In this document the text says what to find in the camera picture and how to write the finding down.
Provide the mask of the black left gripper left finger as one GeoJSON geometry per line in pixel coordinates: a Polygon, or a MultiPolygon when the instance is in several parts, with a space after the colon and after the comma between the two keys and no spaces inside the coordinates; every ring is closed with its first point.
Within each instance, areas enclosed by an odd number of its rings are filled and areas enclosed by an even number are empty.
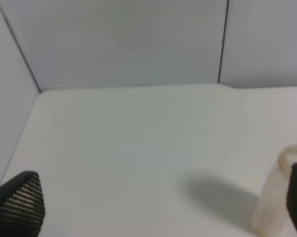
{"type": "Polygon", "coordinates": [[[0,237],[37,237],[44,217],[37,172],[23,171],[0,186],[0,237]]]}

